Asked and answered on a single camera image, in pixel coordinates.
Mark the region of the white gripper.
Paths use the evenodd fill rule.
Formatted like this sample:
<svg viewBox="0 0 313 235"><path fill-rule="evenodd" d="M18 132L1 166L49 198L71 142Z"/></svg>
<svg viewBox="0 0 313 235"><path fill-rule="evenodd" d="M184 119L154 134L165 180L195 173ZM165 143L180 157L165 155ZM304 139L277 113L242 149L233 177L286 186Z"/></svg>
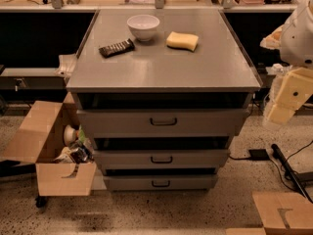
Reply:
<svg viewBox="0 0 313 235"><path fill-rule="evenodd" d="M298 68L288 71L283 76L281 88L275 97L275 104L265 108L267 122L286 124L297 111L313 95L313 70Z"/></svg>

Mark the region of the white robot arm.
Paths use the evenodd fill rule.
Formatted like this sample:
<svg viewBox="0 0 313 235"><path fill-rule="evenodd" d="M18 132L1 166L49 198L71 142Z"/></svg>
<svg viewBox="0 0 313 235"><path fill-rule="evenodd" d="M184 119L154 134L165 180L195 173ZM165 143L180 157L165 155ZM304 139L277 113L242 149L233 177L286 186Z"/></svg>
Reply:
<svg viewBox="0 0 313 235"><path fill-rule="evenodd" d="M281 60L291 66L274 78L263 113L263 125L278 129L313 95L313 0L302 0L260 46L279 50Z"/></svg>

